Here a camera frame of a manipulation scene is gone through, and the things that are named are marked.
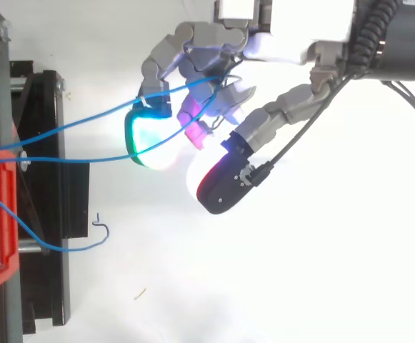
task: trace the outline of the wire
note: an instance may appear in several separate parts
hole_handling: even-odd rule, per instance
[[[215,120],[214,123],[212,124],[210,130],[215,131],[217,130],[225,121],[225,117],[224,116],[218,116]]]
[[[60,247],[55,247],[54,245],[48,244],[46,242],[44,242],[42,239],[38,238],[37,235],[28,227],[28,225],[26,225],[20,218],[18,218],[18,216],[12,212],[12,210],[10,210],[10,208],[8,208],[5,204],[3,204],[0,201],[0,207],[12,218],[14,218],[19,224],[20,226],[26,231],[28,232],[29,236],[31,236],[32,238],[34,238],[41,247],[50,249],[50,250],[54,250],[55,252],[84,252],[86,250],[90,250],[93,249],[95,247],[98,247],[99,245],[102,245],[106,242],[107,239],[109,239],[110,236],[110,231],[109,228],[107,227],[107,225],[105,224],[100,224],[99,223],[99,214],[98,214],[98,221],[94,222],[93,225],[95,226],[101,226],[101,227],[105,227],[106,231],[107,231],[107,235],[106,238],[104,238],[102,241],[100,241],[99,243],[95,243],[93,245],[90,245],[89,247],[84,247],[84,248],[78,248],[78,249],[67,249],[67,248],[60,248]]]
[[[324,100],[320,108],[315,112],[315,114],[310,118],[307,124],[302,128],[300,132],[270,161],[268,166],[273,167],[275,164],[285,156],[285,154],[302,138],[305,133],[314,125],[315,121],[323,114],[323,112],[329,107],[334,98],[339,94],[339,92],[354,78],[353,74],[348,75],[336,88],[333,90],[330,95]]]
[[[384,84],[385,86],[387,86],[388,84],[392,84],[390,81],[383,81],[382,84]],[[406,100],[410,101],[414,106],[415,106],[415,96],[412,94],[411,91],[409,91],[409,89],[407,87],[405,87],[401,82],[397,82],[397,84],[408,94],[405,94],[404,92],[402,92],[400,89],[398,89],[401,93],[401,96],[405,96]]]
[[[192,125],[195,121],[199,120],[204,115],[204,112],[207,110],[207,108],[215,100],[216,94],[218,92],[218,89],[219,89],[220,85],[221,84],[219,84],[215,88],[214,94],[211,96],[210,100],[207,102],[207,104],[204,106],[204,108],[198,113],[197,116],[195,116],[190,122],[185,124],[175,134],[171,135],[170,137],[166,138],[163,141],[160,141],[158,144],[150,146],[148,149],[145,149],[143,151],[136,152],[136,153],[133,153],[133,154],[128,154],[128,155],[123,155],[123,156],[107,157],[107,158],[103,158],[103,159],[59,159],[59,158],[56,158],[56,157],[24,157],[24,158],[19,157],[19,158],[15,158],[15,159],[0,159],[0,163],[7,163],[7,162],[18,162],[19,163],[19,162],[30,161],[30,162],[48,162],[48,163],[65,163],[65,164],[87,164],[87,163],[105,163],[105,162],[112,162],[112,161],[122,161],[124,159],[130,159],[130,158],[133,158],[133,157],[137,157],[137,156],[145,154],[149,151],[153,151],[155,149],[158,149],[160,146],[164,145],[168,141],[171,141],[173,138],[175,138],[176,136],[178,136],[179,134],[184,132],[185,129],[187,127],[189,127],[190,125]]]
[[[409,95],[415,101],[414,93],[412,93],[410,91],[410,89],[408,89],[406,86],[404,86],[404,84],[402,82],[400,82],[400,81],[396,82],[396,84],[398,86],[400,86],[407,93],[407,95]]]
[[[218,79],[223,80],[223,79],[226,79],[226,78],[237,78],[237,76],[229,76],[229,75],[226,75],[224,78],[222,78],[220,76],[206,77],[204,79],[201,79],[201,80],[198,80],[198,81],[195,81],[195,82],[191,82],[190,84],[187,84],[185,86],[180,86],[180,87],[177,87],[175,89],[170,89],[168,91],[161,91],[159,93],[153,93],[153,94],[146,95],[146,96],[144,96],[144,98],[145,99],[153,99],[153,98],[157,98],[159,96],[166,96],[166,95],[170,95],[170,94],[176,93],[178,91],[183,91],[184,89],[188,89],[190,87],[197,86],[198,84],[203,84],[203,83],[210,82],[210,81],[214,81],[214,80],[218,80]],[[58,134],[61,131],[64,131],[66,129],[70,129],[70,128],[74,127],[74,126],[78,126],[78,125],[81,125],[81,124],[85,124],[85,123],[87,123],[89,121],[93,121],[93,120],[97,120],[97,119],[103,118],[103,117],[108,116],[110,114],[113,114],[113,113],[115,113],[117,111],[120,111],[121,109],[124,109],[124,108],[126,108],[128,106],[131,106],[131,105],[134,105],[134,104],[138,104],[141,101],[142,101],[142,98],[139,97],[139,98],[136,98],[134,100],[128,101],[128,102],[126,102],[124,104],[121,104],[121,105],[119,105],[119,106],[117,106],[117,107],[115,107],[113,109],[110,109],[110,110],[105,111],[103,113],[97,114],[96,116],[90,116],[89,118],[85,118],[85,119],[82,119],[82,120],[75,121],[74,123],[70,123],[70,124],[67,124],[67,125],[64,125],[64,126],[57,127],[57,128],[55,128],[53,130],[50,130],[50,131],[48,131],[48,132],[46,132],[44,134],[40,134],[38,136],[35,136],[33,138],[30,138],[30,139],[26,139],[24,141],[20,141],[20,142],[14,143],[14,144],[6,145],[6,146],[0,146],[0,151],[2,151],[2,150],[12,150],[12,149],[18,148],[20,146],[25,146],[27,144],[34,143],[36,141],[41,141],[42,139],[45,139],[47,137],[53,136],[55,134]]]
[[[399,86],[401,86],[407,92],[408,96],[398,87],[394,86],[391,82],[382,82],[382,84],[389,87],[391,90],[395,91],[397,94],[399,94],[415,110],[415,103],[412,101],[412,99],[415,99],[415,96],[401,82],[397,82],[397,84],[399,84]]]

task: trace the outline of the blue cable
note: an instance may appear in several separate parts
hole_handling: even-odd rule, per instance
[[[230,78],[230,77],[236,78],[237,76],[226,75],[225,77],[220,77],[220,76],[206,77],[204,79],[201,79],[201,80],[198,80],[198,81],[195,81],[195,82],[191,82],[190,84],[187,84],[185,86],[180,86],[180,87],[177,87],[177,88],[174,88],[174,89],[170,89],[168,91],[160,91],[159,93],[153,93],[153,94],[150,94],[150,95],[146,95],[146,96],[144,96],[144,98],[145,99],[152,99],[152,98],[157,98],[159,96],[166,96],[166,95],[176,93],[178,91],[183,91],[184,89],[187,89],[187,88],[190,88],[190,87],[197,86],[198,84],[203,84],[203,83],[206,83],[206,82],[209,82],[209,81],[214,81],[214,80],[218,80],[218,79],[225,79],[225,78]],[[0,146],[0,151],[2,151],[2,150],[12,150],[12,149],[18,148],[20,146],[24,146],[24,145],[27,145],[27,144],[34,143],[36,141],[41,141],[42,139],[53,136],[53,135],[55,135],[55,134],[57,134],[61,131],[64,131],[66,129],[69,129],[69,128],[77,126],[77,125],[85,124],[89,121],[97,120],[97,119],[102,118],[104,116],[108,116],[108,115],[113,114],[113,113],[115,113],[115,112],[117,112],[121,109],[124,109],[128,106],[137,104],[141,101],[142,101],[141,98],[136,98],[134,100],[126,102],[125,104],[119,105],[119,106],[117,106],[113,109],[110,109],[110,110],[105,111],[103,113],[97,114],[96,116],[90,116],[89,118],[85,118],[85,119],[82,119],[82,120],[79,120],[79,121],[75,121],[74,123],[70,123],[70,124],[67,124],[67,125],[64,125],[64,126],[57,127],[56,129],[50,130],[50,131],[48,131],[44,134],[40,134],[38,136],[35,136],[33,138],[30,138],[30,139],[26,139],[24,141],[20,141],[18,143],[6,145],[6,146]]]
[[[90,245],[89,247],[84,247],[84,248],[78,248],[78,249],[67,249],[67,248],[60,248],[60,247],[55,247],[54,245],[48,244],[46,242],[44,242],[42,239],[38,238],[37,235],[28,227],[28,225],[26,225],[25,223],[23,223],[23,221],[18,218],[18,216],[12,212],[12,210],[10,210],[10,208],[8,208],[6,205],[4,205],[1,201],[0,201],[0,207],[7,212],[7,214],[9,216],[11,216],[12,218],[14,218],[21,227],[23,227],[23,229],[28,232],[29,236],[33,237],[39,244],[41,247],[50,249],[50,250],[54,250],[55,252],[84,252],[86,250],[90,250],[93,249],[99,245],[102,245],[106,242],[107,239],[109,239],[110,236],[110,231],[109,228],[106,225],[102,225],[106,228],[107,231],[107,235],[106,238],[104,238],[102,241],[100,241],[99,243],[95,243],[93,245]]]
[[[169,138],[166,138],[165,140],[160,141],[158,144],[150,146],[148,149],[145,149],[143,151],[136,152],[134,154],[123,155],[123,156],[107,157],[104,159],[58,159],[56,157],[25,157],[25,158],[19,157],[15,159],[0,159],[0,163],[7,163],[7,162],[18,162],[19,163],[19,162],[30,161],[30,162],[49,162],[49,163],[65,163],[65,164],[84,164],[84,163],[104,163],[104,162],[112,162],[112,161],[121,161],[124,159],[130,159],[132,157],[137,157],[138,155],[145,154],[149,151],[159,148],[161,145],[164,145],[168,141],[172,140],[174,137],[184,132],[188,126],[192,125],[195,121],[200,119],[204,115],[204,112],[207,110],[207,108],[215,100],[218,89],[219,89],[219,86],[215,88],[214,95],[211,96],[210,100],[203,107],[203,109],[188,124],[184,125],[180,130],[178,130],[175,134],[171,135]]]

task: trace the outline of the coiled black cable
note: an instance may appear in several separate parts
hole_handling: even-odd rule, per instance
[[[364,74],[371,66],[380,41],[389,24],[402,5],[402,0],[377,0],[367,15],[364,24],[351,48],[347,66],[348,74]]]

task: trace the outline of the black cable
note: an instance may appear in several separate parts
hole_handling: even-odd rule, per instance
[[[323,101],[323,104],[310,118],[307,124],[302,128],[300,132],[294,136],[294,138],[271,160],[265,164],[262,164],[258,168],[251,171],[247,177],[249,182],[254,186],[258,187],[270,174],[272,169],[275,167],[278,161],[302,138],[305,133],[314,125],[315,121],[323,114],[323,112],[329,107],[334,98],[339,92],[356,76],[356,74],[348,75],[336,88],[331,90],[330,95]]]
[[[410,106],[413,107],[413,109],[415,110],[415,103],[412,101],[412,99],[415,99],[415,96],[412,94],[411,91],[409,91],[403,84],[401,84],[401,82],[398,82],[398,84],[401,85],[401,87],[403,87],[403,89],[406,89],[406,91],[408,92],[408,96],[402,91],[400,90],[398,87],[394,86],[391,82],[382,82],[382,84],[384,84],[385,86],[389,87],[391,90],[395,91],[397,94],[399,94],[404,100],[406,100]]]
[[[314,125],[315,121],[323,114],[323,112],[331,105],[331,102],[339,94],[339,92],[354,78],[353,74],[348,75],[325,99],[320,108],[310,118],[307,124],[302,128],[300,132],[270,161],[271,166],[275,166],[278,161],[302,138],[305,133]]]
[[[392,84],[390,81],[383,81],[382,84],[387,86],[388,84]],[[407,87],[405,87],[401,82],[397,82],[397,84],[407,93],[404,93],[402,90],[398,89],[401,93],[399,95],[405,96],[406,100],[409,100],[415,106],[415,96],[412,94],[411,91]]]
[[[397,81],[396,84],[398,86],[400,86],[407,93],[407,95],[409,95],[415,101],[414,93],[412,93],[410,91],[410,89],[408,89],[406,86],[404,86],[404,84],[402,82],[400,82],[400,81]]]
[[[212,124],[210,130],[212,130],[212,131],[217,130],[223,124],[224,121],[225,121],[225,117],[224,116],[223,117],[218,116],[215,119],[214,123]]]

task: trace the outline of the black metal frame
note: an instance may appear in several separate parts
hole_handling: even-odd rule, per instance
[[[12,93],[20,140],[63,125],[61,77],[55,71],[33,74],[29,65],[31,61],[11,62],[11,74],[26,77],[21,93]],[[28,156],[64,158],[63,133],[24,150]],[[32,164],[25,172],[19,170],[17,184],[19,216],[48,243],[68,247],[67,239],[88,236],[88,164]],[[19,237],[26,233],[19,232]],[[68,254],[45,249],[22,254],[20,260],[24,334],[35,332],[35,319],[52,318],[54,326],[65,325],[71,316]]]
[[[12,95],[11,75],[26,77],[23,90]],[[34,74],[30,61],[9,62],[8,42],[0,38],[0,146],[63,124],[60,80],[55,71]],[[63,134],[28,145],[25,151],[29,156],[62,158]],[[17,187],[19,217],[46,242],[67,247],[69,238],[88,236],[88,164],[37,163],[25,172],[19,168]],[[26,232],[21,230],[19,237],[27,238]],[[68,254],[47,249],[21,254],[20,270],[0,286],[0,343],[21,343],[23,333],[35,332],[35,319],[52,318],[53,325],[60,326],[70,315]]]

